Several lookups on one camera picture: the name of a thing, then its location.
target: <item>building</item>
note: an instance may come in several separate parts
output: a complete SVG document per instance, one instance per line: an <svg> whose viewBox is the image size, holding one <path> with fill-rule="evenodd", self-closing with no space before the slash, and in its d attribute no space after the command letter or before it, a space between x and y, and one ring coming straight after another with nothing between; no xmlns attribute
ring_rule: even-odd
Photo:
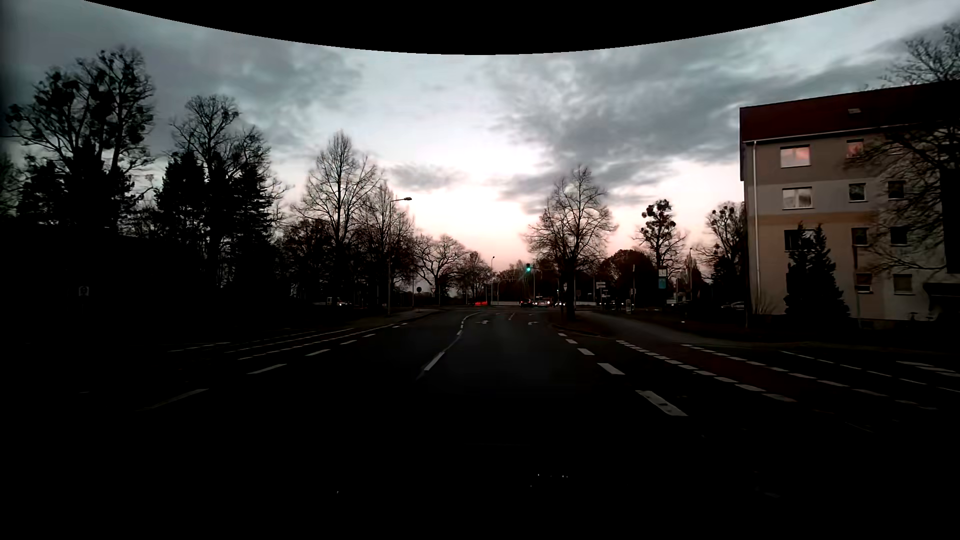
<svg viewBox="0 0 960 540"><path fill-rule="evenodd" d="M810 229L823 225L837 284L851 316L859 316L865 327L895 326L911 313L925 321L956 309L958 274L910 270L873 275L865 269L876 213L902 196L902 186L888 183L879 167L849 167L848 158L885 129L956 114L957 96L957 83L935 83L740 109L740 180L756 313L784 314L788 255L801 221ZM896 236L891 230L891 240L903 241ZM947 233L947 240L956 237ZM949 246L943 247L955 254ZM931 255L942 258L945 253ZM956 262L949 261L948 270L956 272Z"/></svg>

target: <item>gray cloud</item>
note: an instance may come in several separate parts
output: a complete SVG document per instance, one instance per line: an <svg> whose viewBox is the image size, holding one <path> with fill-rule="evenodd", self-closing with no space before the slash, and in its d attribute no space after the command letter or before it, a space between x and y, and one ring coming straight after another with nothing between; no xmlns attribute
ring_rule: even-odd
<svg viewBox="0 0 960 540"><path fill-rule="evenodd" d="M30 99L31 85L52 65L92 57L118 44L143 53L156 85L155 154L172 146L169 120L197 94L237 98L242 118L260 127L279 152L310 137L305 111L338 109L360 82L340 52L246 36L72 0L4 2L3 58L11 98Z"/></svg>
<svg viewBox="0 0 960 540"><path fill-rule="evenodd" d="M920 34L936 37L939 27ZM486 75L507 110L494 128L541 148L549 163L501 182L501 197L539 212L549 186L577 163L614 189L656 184L672 160L736 160L739 107L857 91L902 51L897 37L816 73L776 71L758 52L772 32L492 59Z"/></svg>
<svg viewBox="0 0 960 540"><path fill-rule="evenodd" d="M462 182L466 175L439 165L404 163L387 169L386 176L396 185L414 191L435 191Z"/></svg>

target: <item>asphalt road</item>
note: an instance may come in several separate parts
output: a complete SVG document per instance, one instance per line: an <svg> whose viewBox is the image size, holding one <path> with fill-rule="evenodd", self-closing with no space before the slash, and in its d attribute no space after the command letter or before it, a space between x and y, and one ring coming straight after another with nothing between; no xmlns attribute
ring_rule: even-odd
<svg viewBox="0 0 960 540"><path fill-rule="evenodd" d="M495 494L761 513L956 501L952 358L582 319L599 331L471 307L169 344L127 370L112 351L108 369L37 395L70 481L134 498L308 488L347 505Z"/></svg>

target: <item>lamp post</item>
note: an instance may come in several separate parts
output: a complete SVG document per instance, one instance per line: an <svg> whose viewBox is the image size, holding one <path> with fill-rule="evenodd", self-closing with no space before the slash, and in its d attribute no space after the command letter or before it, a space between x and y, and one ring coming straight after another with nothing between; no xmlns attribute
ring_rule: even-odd
<svg viewBox="0 0 960 540"><path fill-rule="evenodd" d="M394 214L393 203L397 201L413 201L413 197L404 197L402 199L394 199L393 201L391 201L390 202L391 216L393 216ZM390 296L391 296L390 293L393 292L393 288L394 288L394 274L390 271L390 263L391 263L390 252L393 251L394 243L393 243L393 240L390 238L389 230L390 229L387 230L388 231L387 232L387 315L388 316L390 315Z"/></svg>

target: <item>window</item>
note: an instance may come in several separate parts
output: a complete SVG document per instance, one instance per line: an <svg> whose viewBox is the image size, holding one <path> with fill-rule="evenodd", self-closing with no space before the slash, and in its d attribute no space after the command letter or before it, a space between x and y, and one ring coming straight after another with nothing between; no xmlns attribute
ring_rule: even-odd
<svg viewBox="0 0 960 540"><path fill-rule="evenodd" d="M806 167L810 165L810 145L781 146L780 167Z"/></svg>
<svg viewBox="0 0 960 540"><path fill-rule="evenodd" d="M874 282L873 274L857 274L856 285L853 287L856 292L871 292L870 285Z"/></svg>
<svg viewBox="0 0 960 540"><path fill-rule="evenodd" d="M854 246L869 246L867 242L867 228L866 227L854 227L851 229L853 232L853 245Z"/></svg>
<svg viewBox="0 0 960 540"><path fill-rule="evenodd" d="M894 274L894 294L913 294L912 274Z"/></svg>
<svg viewBox="0 0 960 540"><path fill-rule="evenodd" d="M783 209L812 209L813 188L791 187L783 191Z"/></svg>
<svg viewBox="0 0 960 540"><path fill-rule="evenodd" d="M903 180L893 180L887 183L887 197L890 199L903 198Z"/></svg>
<svg viewBox="0 0 960 540"><path fill-rule="evenodd" d="M891 227L890 243L895 246L905 246L907 229L906 227Z"/></svg>
<svg viewBox="0 0 960 540"><path fill-rule="evenodd" d="M866 201L867 185L866 184L850 184L850 200L851 202Z"/></svg>
<svg viewBox="0 0 960 540"><path fill-rule="evenodd" d="M852 138L847 141L847 157L855 158L863 153L863 139Z"/></svg>
<svg viewBox="0 0 960 540"><path fill-rule="evenodd" d="M809 249L809 245L810 245L809 242L812 239L813 239L812 229L805 229L803 231L798 231L796 229L789 229L783 232L783 250L797 251L801 249Z"/></svg>

